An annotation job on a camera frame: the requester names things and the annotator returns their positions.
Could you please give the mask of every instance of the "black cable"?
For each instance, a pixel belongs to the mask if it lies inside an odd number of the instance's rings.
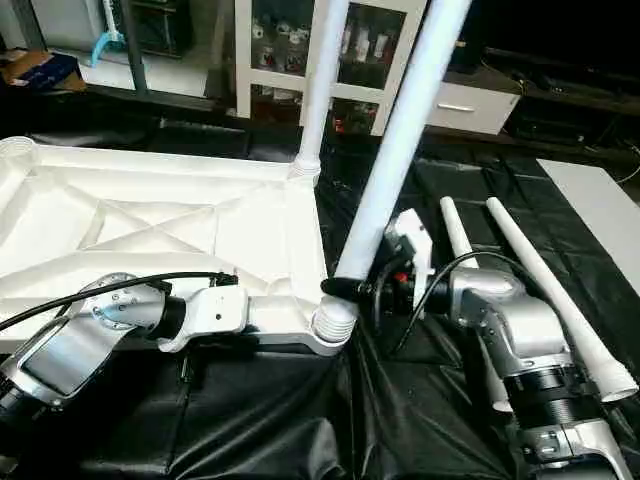
[[[386,283],[387,278],[389,278],[389,275],[404,264],[405,261],[404,257],[393,257],[382,267],[380,273],[376,277],[376,283],[373,290],[373,331],[376,335],[380,333],[380,329],[382,327],[382,312],[380,307],[382,289],[384,288],[384,284]]]
[[[402,349],[402,347],[404,347],[405,343],[407,342],[407,339],[409,338],[409,335],[411,334],[411,329],[413,328],[413,326],[415,325],[416,321],[418,320],[418,317],[420,316],[420,312],[424,309],[424,306],[426,305],[427,300],[429,299],[429,297],[431,296],[431,294],[435,290],[436,285],[438,283],[440,283],[442,281],[442,279],[448,273],[450,273],[454,268],[456,268],[462,262],[464,262],[465,260],[468,260],[470,258],[475,258],[475,257],[479,257],[479,256],[494,257],[494,258],[497,258],[499,260],[502,260],[507,265],[509,265],[511,268],[516,270],[522,277],[524,277],[524,280],[527,283],[529,283],[530,286],[535,287],[538,290],[538,292],[536,292],[536,293],[538,293],[539,295],[543,295],[544,296],[544,290],[541,288],[540,284],[531,276],[531,274],[527,271],[526,268],[524,268],[522,265],[520,265],[515,260],[512,260],[509,257],[505,257],[501,253],[492,252],[490,250],[476,250],[475,252],[465,253],[464,255],[456,257],[454,260],[452,260],[451,262],[447,263],[444,267],[442,267],[435,274],[435,276],[431,280],[431,283],[429,284],[429,287],[422,294],[422,298],[420,298],[420,301],[418,302],[418,305],[416,306],[415,310],[411,314],[411,319],[409,320],[409,325],[407,325],[407,328],[405,328],[404,333],[402,334],[402,337],[400,338],[400,341],[396,344],[396,346],[393,348],[393,350],[391,350],[391,354],[392,355],[397,354]]]
[[[156,275],[148,275],[146,277],[132,278],[131,280],[124,280],[122,282],[112,283],[104,287],[92,288],[91,290],[85,290],[83,292],[78,292],[73,295],[68,295],[66,297],[58,298],[56,300],[51,300],[50,302],[43,303],[42,305],[38,305],[37,307],[30,308],[29,310],[25,310],[22,313],[14,315],[13,317],[8,318],[4,322],[0,323],[0,332],[20,322],[25,321],[28,318],[34,317],[36,315],[44,313],[53,308],[63,307],[63,310],[61,311],[64,312],[66,311],[65,307],[72,304],[73,302],[84,300],[85,298],[89,298],[89,297],[95,297],[96,295],[102,295],[103,293],[112,292],[114,290],[120,290],[121,288],[133,287],[136,285],[156,282],[160,280],[169,280],[172,278],[216,278],[220,275],[224,275],[224,274],[216,273],[216,272],[158,273]]]

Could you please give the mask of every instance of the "floor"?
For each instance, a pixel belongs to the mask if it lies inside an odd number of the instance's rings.
[[[90,53],[55,49],[78,59],[84,80],[91,85],[133,90],[133,78],[126,52],[106,51],[98,64],[90,66]],[[145,75],[150,90],[203,97],[208,74],[208,61],[200,52],[188,52],[183,58],[143,54]]]

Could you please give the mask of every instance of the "drawer handle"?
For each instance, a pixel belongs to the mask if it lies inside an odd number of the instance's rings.
[[[453,110],[454,112],[473,113],[476,111],[473,107],[461,107],[460,105],[449,105],[448,103],[439,103],[438,108],[442,110]]]

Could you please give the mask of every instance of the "white plastic frame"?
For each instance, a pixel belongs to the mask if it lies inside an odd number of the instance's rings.
[[[12,141],[21,140],[0,147]],[[255,299],[250,320],[264,324],[271,312],[310,331],[326,277],[311,179],[289,180],[288,164],[34,149],[22,160],[0,148],[1,318],[114,271],[224,271]],[[174,282],[184,295],[205,283]],[[54,313],[1,332],[0,351],[13,351]]]

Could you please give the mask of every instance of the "blue object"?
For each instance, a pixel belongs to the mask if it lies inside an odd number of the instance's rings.
[[[94,68],[98,64],[98,60],[100,60],[100,54],[102,53],[102,50],[104,50],[109,43],[120,43],[124,45],[124,35],[120,32],[117,32],[115,40],[111,39],[111,33],[109,32],[104,32],[102,35],[100,35],[100,38],[98,38],[98,41],[96,42],[95,46],[93,47],[93,51],[91,52],[91,68]]]

